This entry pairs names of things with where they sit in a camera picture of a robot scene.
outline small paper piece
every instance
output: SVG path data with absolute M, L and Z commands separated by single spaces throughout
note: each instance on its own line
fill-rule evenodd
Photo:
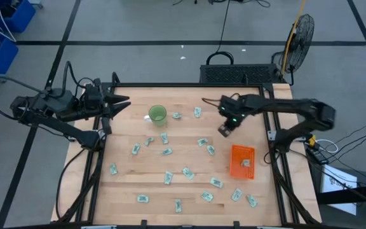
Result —
M 247 195 L 247 200 L 252 208 L 254 208 L 258 205 L 258 202 L 254 199 L 254 197 L 252 195 Z
M 211 202 L 214 198 L 213 194 L 209 193 L 208 191 L 204 191 L 203 194 L 201 194 L 201 197 L 207 202 Z
M 241 162 L 241 166 L 243 167 L 251 167 L 250 160 L 246 159 Z
M 165 172 L 165 184 L 170 184 L 170 181 L 172 181 L 173 174 L 171 172 L 166 171 Z
M 133 155 L 137 155 L 137 154 L 138 154 L 139 149 L 140 149 L 140 144 L 139 144 L 139 143 L 135 144 L 135 145 L 133 146 L 133 149 L 132 149 L 132 154 L 133 154 Z
M 182 118 L 182 114 L 180 114 L 178 112 L 174 112 L 172 118 L 174 118 L 174 119 L 180 119 L 180 118 Z
M 182 212 L 182 201 L 180 199 L 175 199 L 176 213 Z
M 155 139 L 153 137 L 150 137 L 146 140 L 146 142 L 144 143 L 145 146 L 149 146 L 149 143 L 153 142 Z
M 206 143 L 208 143 L 207 139 L 198 139 L 198 146 L 202 147 Z
M 235 202 L 237 202 L 242 195 L 242 191 L 239 188 L 236 188 L 233 195 L 231 196 L 231 199 L 233 199 Z
M 215 177 L 211 177 L 210 183 L 218 188 L 222 188 L 222 182 Z
M 163 144 L 168 144 L 169 143 L 169 141 L 168 141 L 168 134 L 162 133 L 162 134 L 160 134 L 160 138 L 162 139 Z
M 111 172 L 111 175 L 117 174 L 117 167 L 115 166 L 115 163 L 112 163 L 109 167 L 109 171 Z
M 138 203 L 148 203 L 149 202 L 149 197 L 146 195 L 138 195 Z
M 194 173 L 193 173 L 193 172 L 191 172 L 189 168 L 184 167 L 184 169 L 182 170 L 182 172 L 183 172 L 183 174 L 184 174 L 187 178 L 189 178 L 189 179 L 193 179 L 193 177 L 194 177 Z
M 200 118 L 201 115 L 201 108 L 195 107 L 194 108 L 194 117 Z
M 162 155 L 169 155 L 169 154 L 172 154 L 172 153 L 173 153 L 172 149 L 167 148 L 167 149 L 163 150 Z
M 213 146 L 207 146 L 207 151 L 210 155 L 214 156 L 215 149 Z

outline green translucent cup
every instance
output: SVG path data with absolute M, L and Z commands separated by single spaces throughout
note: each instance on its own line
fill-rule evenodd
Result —
M 161 105 L 155 105 L 149 110 L 149 117 L 151 118 L 152 123 L 159 127 L 167 123 L 166 115 L 166 108 Z

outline orange plastic bin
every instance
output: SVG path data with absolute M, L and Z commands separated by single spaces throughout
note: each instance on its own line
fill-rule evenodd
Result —
M 250 160 L 250 167 L 241 166 L 241 163 L 244 160 Z M 233 145 L 231 148 L 229 174 L 236 178 L 254 179 L 254 168 L 255 149 L 246 146 Z

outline gray floor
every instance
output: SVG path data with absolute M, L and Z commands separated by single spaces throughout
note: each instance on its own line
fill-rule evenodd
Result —
M 81 0 L 70 41 L 218 40 L 226 4 L 185 0 Z M 21 41 L 61 41 L 75 0 L 44 0 Z M 232 3 L 225 40 L 284 41 L 299 10 L 300 0 L 273 1 L 269 9 L 256 2 Z M 366 0 L 354 0 L 366 26 Z M 310 0 L 304 13 L 315 20 L 315 41 L 365 41 L 347 1 Z M 200 65 L 216 46 L 66 46 L 55 85 L 70 60 L 76 77 L 110 80 L 116 71 L 122 82 L 198 82 Z M 264 64 L 282 46 L 222 46 L 236 64 Z M 42 88 L 58 46 L 19 46 L 8 75 Z M 214 58 L 213 64 L 224 64 Z M 295 98 L 317 98 L 337 109 L 334 130 L 317 133 L 336 141 L 366 125 L 366 46 L 313 46 L 296 72 Z M 9 112 L 17 95 L 33 95 L 11 83 L 0 84 L 0 108 Z M 28 127 L 0 115 L 0 209 L 28 134 Z M 356 136 L 366 134 L 366 129 Z M 340 142 L 342 146 L 349 142 Z M 68 143 L 39 130 L 5 226 L 48 223 L 55 187 Z M 343 162 L 366 171 L 366 142 L 343 156 Z M 323 217 L 327 223 L 332 219 Z

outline wooden tabletop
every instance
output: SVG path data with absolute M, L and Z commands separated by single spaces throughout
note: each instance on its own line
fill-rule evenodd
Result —
M 130 97 L 131 106 L 120 112 L 111 123 L 112 135 L 107 137 L 104 162 L 98 189 L 94 223 L 98 225 L 139 225 L 146 219 L 148 225 L 233 225 L 279 226 L 278 203 L 270 165 L 264 163 L 268 152 L 266 129 L 261 114 L 247 117 L 241 126 L 229 137 L 224 138 L 217 128 L 224 123 L 217 108 L 205 104 L 201 98 L 219 99 L 222 94 L 259 94 L 256 88 L 131 88 L 120 87 L 116 93 Z M 288 85 L 274 85 L 276 98 L 290 99 Z M 168 123 L 155 127 L 144 121 L 151 106 L 161 104 L 168 111 Z M 195 118 L 194 107 L 201 107 L 201 117 Z M 181 120 L 172 119 L 173 112 L 182 113 Z M 282 128 L 297 123 L 295 114 L 279 114 Z M 77 128 L 90 130 L 93 119 L 80 120 Z M 168 134 L 168 144 L 162 144 L 160 133 Z M 155 140 L 149 147 L 144 146 L 147 138 Z M 198 146 L 198 139 L 207 138 L 215 148 L 210 156 L 205 146 Z M 135 143 L 140 143 L 138 155 L 132 154 Z M 235 179 L 229 175 L 231 146 L 239 144 L 255 148 L 255 178 Z M 161 152 L 171 147 L 171 155 Z M 304 153 L 301 143 L 293 143 L 291 149 Z M 77 143 L 70 143 L 66 163 L 80 150 Z M 60 191 L 60 212 L 72 204 L 77 197 L 86 155 L 81 155 L 67 169 Z M 306 159 L 288 153 L 288 164 L 296 196 L 311 215 L 321 221 Z M 115 163 L 116 175 L 111 175 L 110 164 Z M 182 173 L 189 167 L 195 177 L 189 180 Z M 165 171 L 173 173 L 170 185 L 164 184 Z M 211 177 L 220 179 L 224 186 L 217 188 L 210 184 Z M 239 188 L 243 195 L 238 202 L 231 200 L 234 190 Z M 214 195 L 208 203 L 200 195 L 209 191 Z M 137 202 L 137 195 L 147 195 L 149 203 Z M 245 196 L 251 194 L 258 201 L 251 208 Z M 182 200 L 182 212 L 175 213 L 175 199 Z M 83 219 L 86 219 L 90 196 L 86 198 Z M 288 221 L 291 215 L 288 199 L 285 197 Z

